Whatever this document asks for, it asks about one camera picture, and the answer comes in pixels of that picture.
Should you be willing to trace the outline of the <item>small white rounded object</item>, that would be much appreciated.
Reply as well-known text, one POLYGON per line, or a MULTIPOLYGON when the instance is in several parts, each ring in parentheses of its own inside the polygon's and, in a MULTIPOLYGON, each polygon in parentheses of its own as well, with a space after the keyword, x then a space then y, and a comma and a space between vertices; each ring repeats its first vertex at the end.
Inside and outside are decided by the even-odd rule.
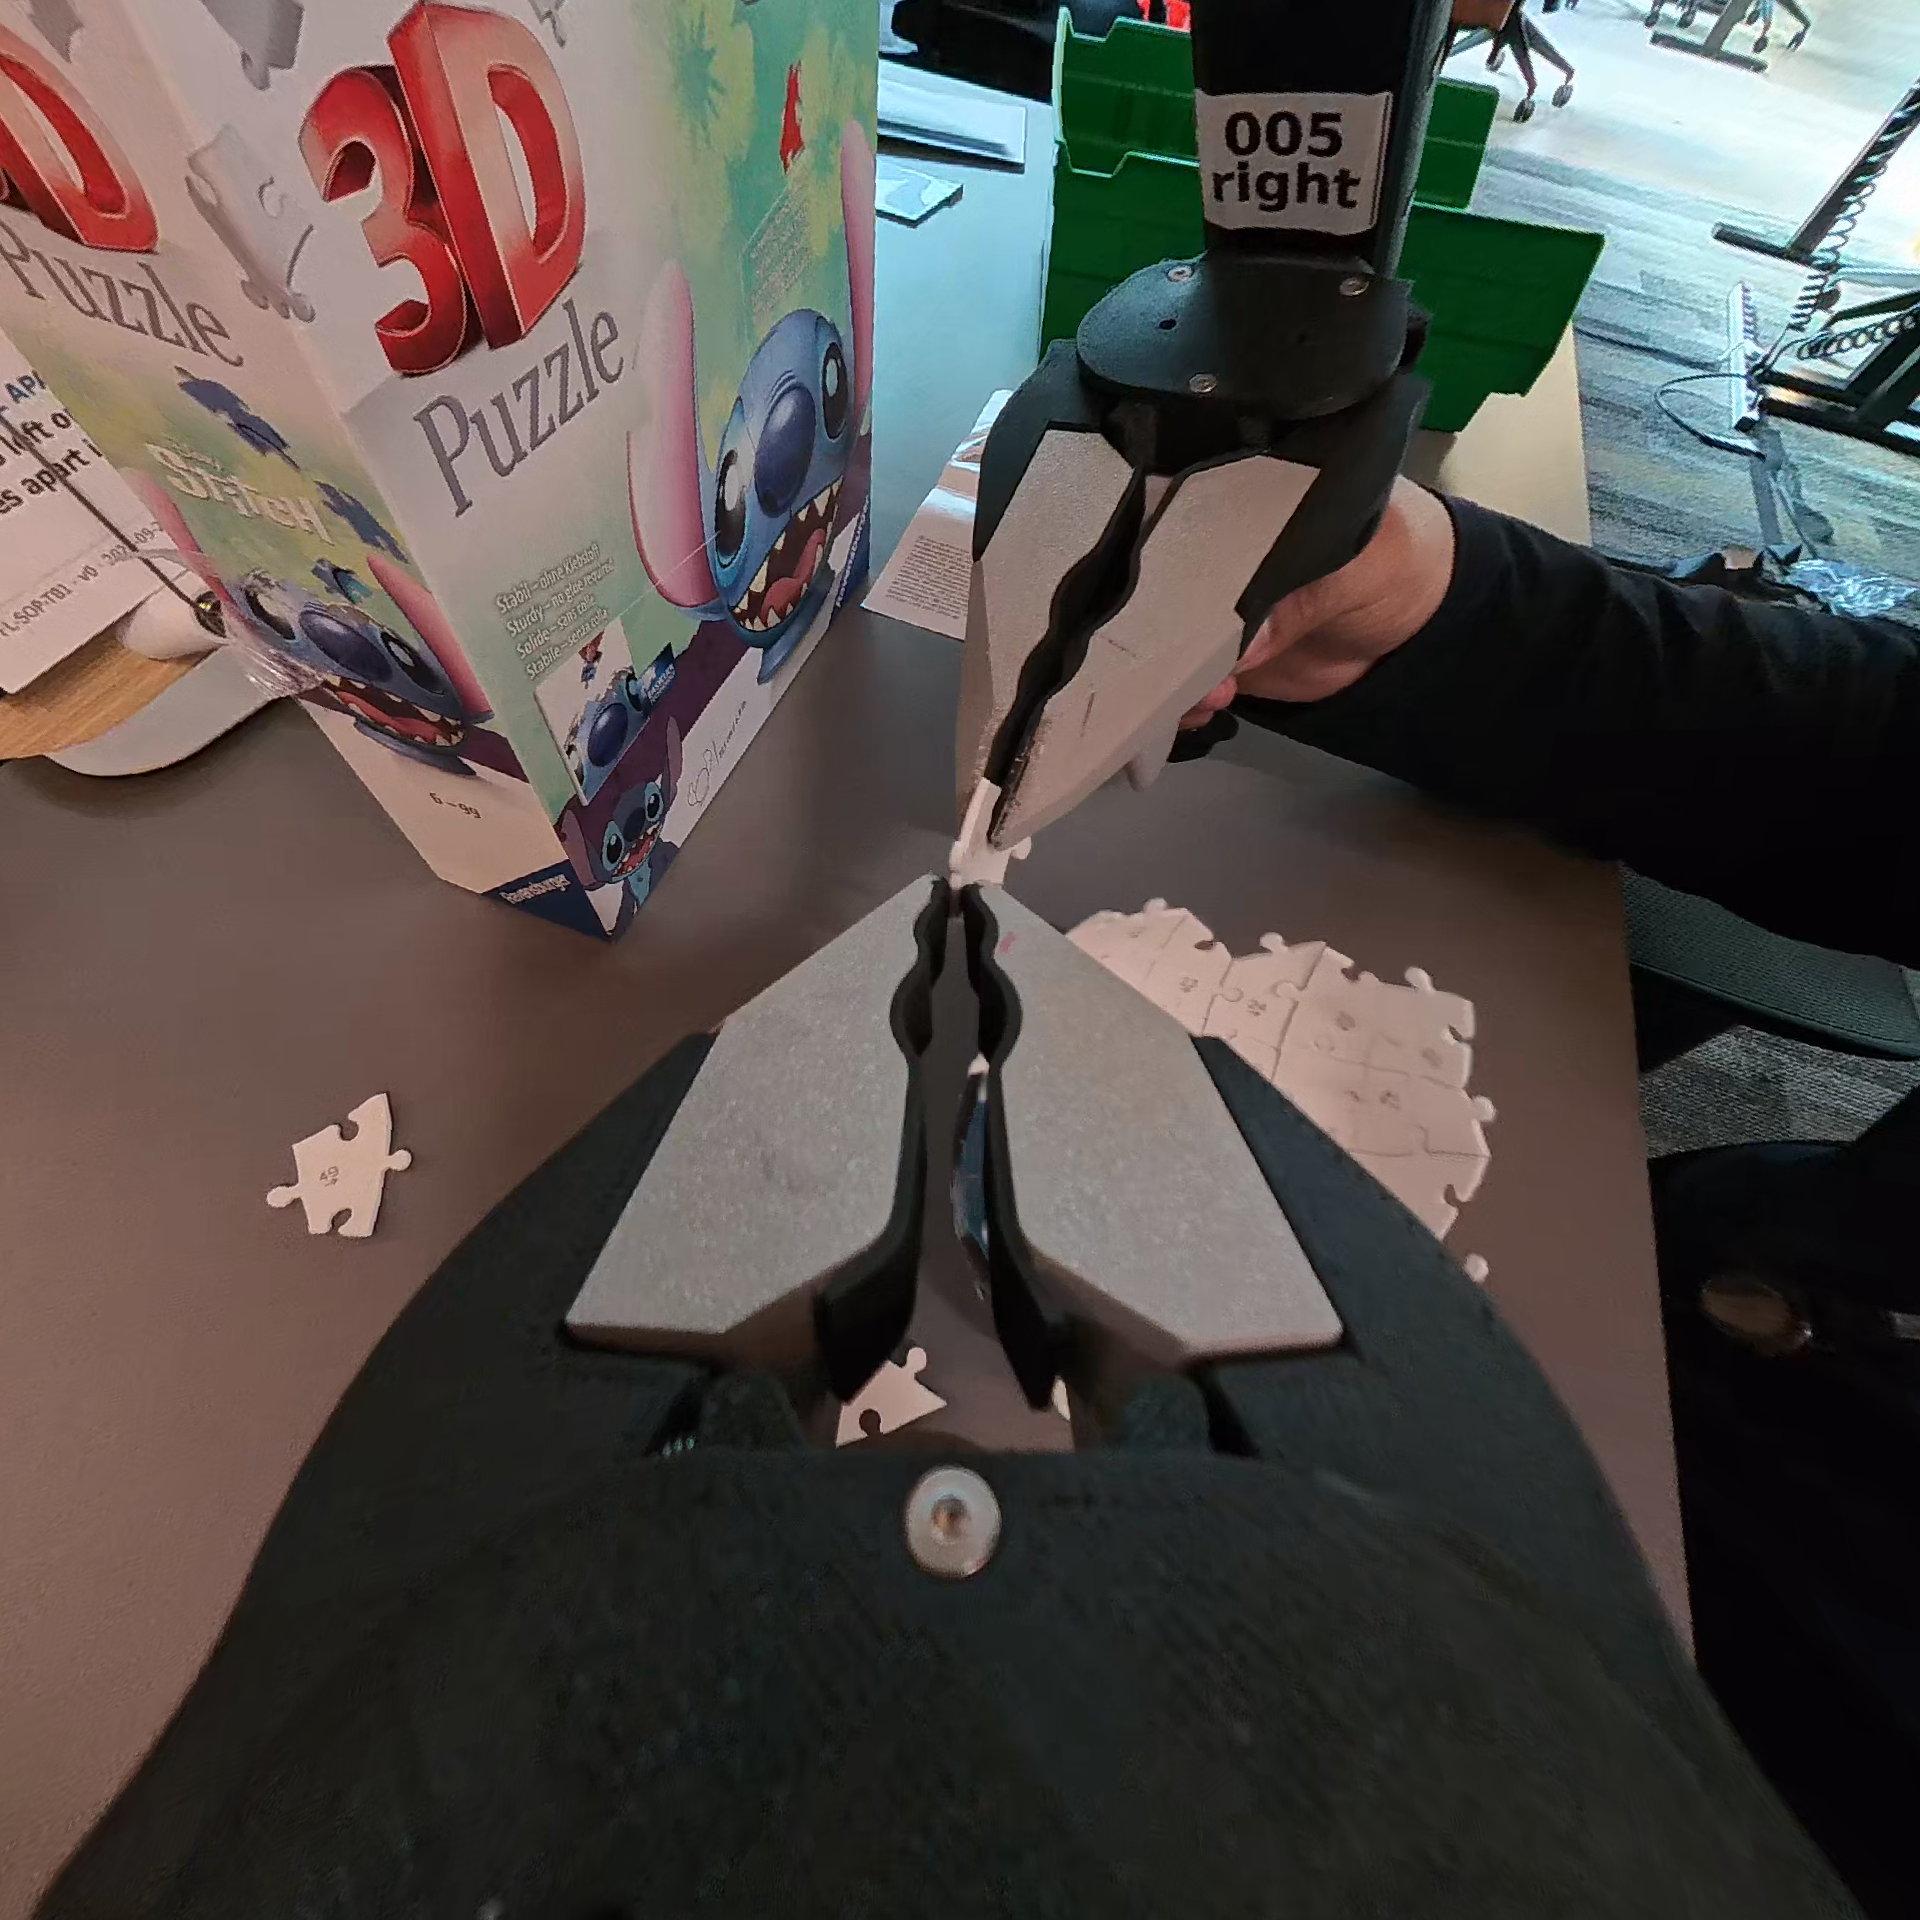
POLYGON ((211 592, 182 597, 155 589, 114 631, 125 652, 154 661, 204 659, 228 642, 226 616, 211 592))

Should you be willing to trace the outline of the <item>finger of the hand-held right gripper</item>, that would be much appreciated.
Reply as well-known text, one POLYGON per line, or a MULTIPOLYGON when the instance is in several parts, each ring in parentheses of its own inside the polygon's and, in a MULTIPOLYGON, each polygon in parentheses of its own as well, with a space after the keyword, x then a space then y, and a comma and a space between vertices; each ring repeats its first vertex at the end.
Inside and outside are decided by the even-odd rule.
POLYGON ((1115 769, 1052 824, 1117 773, 1134 787, 1157 779, 1181 715, 1235 663, 1246 631, 1237 600, 1314 477, 1314 468, 1252 454, 1190 468, 1147 501, 1143 474, 1138 571, 1109 625, 1101 627, 1128 663, 1126 680, 1115 686, 1121 714, 1140 715, 1140 727, 1115 769))
POLYGON ((1022 842, 1126 757, 1140 715, 1115 693, 1130 663, 1101 627, 1130 580, 1143 474, 1093 431, 1045 431, 987 528, 973 529, 956 798, 970 842, 1022 842))

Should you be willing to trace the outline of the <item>pale grey rounded board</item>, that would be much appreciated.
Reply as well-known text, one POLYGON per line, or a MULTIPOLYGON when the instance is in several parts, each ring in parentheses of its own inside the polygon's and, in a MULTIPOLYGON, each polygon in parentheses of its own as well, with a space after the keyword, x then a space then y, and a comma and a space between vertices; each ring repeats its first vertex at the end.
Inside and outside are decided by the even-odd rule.
POLYGON ((235 647, 222 646, 191 661, 180 680, 107 732, 40 756, 86 778, 120 779, 159 771, 199 756, 281 700, 281 687, 264 683, 235 647))

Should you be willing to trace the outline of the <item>white paper stack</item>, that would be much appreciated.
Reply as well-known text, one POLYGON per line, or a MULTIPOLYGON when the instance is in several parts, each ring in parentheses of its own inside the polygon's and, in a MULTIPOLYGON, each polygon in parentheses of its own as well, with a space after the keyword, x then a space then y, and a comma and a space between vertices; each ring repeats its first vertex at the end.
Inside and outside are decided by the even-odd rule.
POLYGON ((880 59, 875 128, 882 148, 1017 170, 1050 166, 1054 109, 965 77, 880 59))

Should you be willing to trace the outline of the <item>printed cardboard puzzle box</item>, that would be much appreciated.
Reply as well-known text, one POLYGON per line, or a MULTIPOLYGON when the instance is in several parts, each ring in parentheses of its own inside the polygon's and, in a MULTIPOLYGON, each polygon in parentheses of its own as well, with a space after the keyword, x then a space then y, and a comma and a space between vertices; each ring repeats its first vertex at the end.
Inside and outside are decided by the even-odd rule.
POLYGON ((866 565, 875 93, 872 3, 3 3, 6 533, 620 937, 866 565))

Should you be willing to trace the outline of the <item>folded printed leaflet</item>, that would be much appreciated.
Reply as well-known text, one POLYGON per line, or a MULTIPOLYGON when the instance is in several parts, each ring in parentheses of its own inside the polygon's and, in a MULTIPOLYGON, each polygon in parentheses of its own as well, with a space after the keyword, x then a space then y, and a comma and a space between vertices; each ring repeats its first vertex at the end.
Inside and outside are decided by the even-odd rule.
POLYGON ((1009 395, 1009 390, 996 390, 986 397, 967 435, 956 443, 893 552, 878 568, 862 600, 866 612, 964 642, 982 456, 1009 395))

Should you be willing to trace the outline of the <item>black mesh office chair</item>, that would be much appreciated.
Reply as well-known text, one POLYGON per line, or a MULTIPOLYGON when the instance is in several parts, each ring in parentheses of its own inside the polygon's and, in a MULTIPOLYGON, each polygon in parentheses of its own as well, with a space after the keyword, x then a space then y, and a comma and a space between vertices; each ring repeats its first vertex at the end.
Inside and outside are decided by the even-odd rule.
POLYGON ((1916 1062, 1916 989, 1901 968, 1785 937, 1631 869, 1622 900, 1639 1071, 1734 1027, 1916 1062))

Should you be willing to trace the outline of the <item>wooden board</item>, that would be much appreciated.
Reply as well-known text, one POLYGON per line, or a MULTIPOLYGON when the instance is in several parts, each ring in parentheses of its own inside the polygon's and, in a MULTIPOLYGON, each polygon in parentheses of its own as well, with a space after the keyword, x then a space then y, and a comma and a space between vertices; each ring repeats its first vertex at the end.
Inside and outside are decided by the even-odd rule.
POLYGON ((38 680, 2 696, 2 762, 83 745, 149 708, 199 655, 155 659, 93 635, 38 680))

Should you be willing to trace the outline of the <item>person's right hand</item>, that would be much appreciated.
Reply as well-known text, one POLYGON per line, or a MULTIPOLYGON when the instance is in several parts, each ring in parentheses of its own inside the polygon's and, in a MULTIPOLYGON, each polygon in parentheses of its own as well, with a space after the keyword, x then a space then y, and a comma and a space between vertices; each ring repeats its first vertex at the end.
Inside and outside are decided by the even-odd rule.
POLYGON ((1366 545, 1336 571, 1286 593, 1233 671, 1179 715, 1179 730, 1199 730, 1239 697, 1302 705, 1352 687, 1439 612, 1456 545, 1444 495, 1398 477, 1366 545))

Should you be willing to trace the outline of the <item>person's right forearm black sleeve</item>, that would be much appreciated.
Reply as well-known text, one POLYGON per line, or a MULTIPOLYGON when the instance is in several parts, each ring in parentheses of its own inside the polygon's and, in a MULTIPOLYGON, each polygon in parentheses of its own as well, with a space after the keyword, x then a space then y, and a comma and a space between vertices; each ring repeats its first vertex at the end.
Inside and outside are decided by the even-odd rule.
POLYGON ((1785 937, 1918 963, 1916 629, 1623 570, 1439 494, 1439 609, 1235 714, 1785 937))

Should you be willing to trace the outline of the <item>black desk frame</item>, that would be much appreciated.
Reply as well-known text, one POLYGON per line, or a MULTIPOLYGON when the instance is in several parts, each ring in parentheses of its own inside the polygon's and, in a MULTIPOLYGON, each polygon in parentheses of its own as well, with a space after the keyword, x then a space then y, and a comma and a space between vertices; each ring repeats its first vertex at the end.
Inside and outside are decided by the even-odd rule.
POLYGON ((1716 241, 1804 269, 1782 334, 1745 371, 1762 418, 1791 419, 1909 458, 1918 451, 1916 275, 1849 263, 1876 187, 1918 126, 1908 84, 1873 135, 1788 238, 1718 221, 1716 241))

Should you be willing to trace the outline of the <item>small white puzzle piece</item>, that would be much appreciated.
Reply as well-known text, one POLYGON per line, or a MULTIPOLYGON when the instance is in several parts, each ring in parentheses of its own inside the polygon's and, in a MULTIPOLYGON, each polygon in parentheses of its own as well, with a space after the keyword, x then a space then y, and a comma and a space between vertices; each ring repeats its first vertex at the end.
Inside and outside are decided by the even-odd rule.
POLYGON ((1009 861, 1029 856, 1034 846, 1029 836, 1009 846, 998 846, 991 839, 998 803, 1000 785, 987 778, 976 779, 961 815, 961 825, 947 851, 945 876, 954 891, 971 885, 1004 885, 1009 861))

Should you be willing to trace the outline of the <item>printed white paper sheet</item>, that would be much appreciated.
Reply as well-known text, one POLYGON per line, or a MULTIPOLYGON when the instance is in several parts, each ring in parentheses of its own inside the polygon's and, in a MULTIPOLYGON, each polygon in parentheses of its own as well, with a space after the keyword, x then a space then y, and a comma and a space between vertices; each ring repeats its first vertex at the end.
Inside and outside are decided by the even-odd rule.
POLYGON ((21 692, 162 587, 157 539, 100 445, 3 339, 2 692, 21 692))

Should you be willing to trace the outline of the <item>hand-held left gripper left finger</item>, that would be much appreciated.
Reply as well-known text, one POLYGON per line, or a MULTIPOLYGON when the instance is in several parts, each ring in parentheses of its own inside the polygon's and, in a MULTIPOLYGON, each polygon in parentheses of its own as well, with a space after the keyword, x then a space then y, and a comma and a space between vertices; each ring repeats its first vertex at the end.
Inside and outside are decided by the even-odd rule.
POLYGON ((858 1396, 916 1304, 941 962, 944 882, 919 876, 715 1027, 576 1339, 858 1396))

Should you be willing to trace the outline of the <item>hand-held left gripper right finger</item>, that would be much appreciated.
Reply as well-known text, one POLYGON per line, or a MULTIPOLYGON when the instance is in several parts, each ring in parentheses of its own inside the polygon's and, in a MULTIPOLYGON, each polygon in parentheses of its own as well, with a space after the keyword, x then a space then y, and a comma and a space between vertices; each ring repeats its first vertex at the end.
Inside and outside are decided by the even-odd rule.
POLYGON ((958 891, 993 1328, 1023 1397, 1319 1354, 1342 1321, 1201 1041, 1004 888, 958 891))

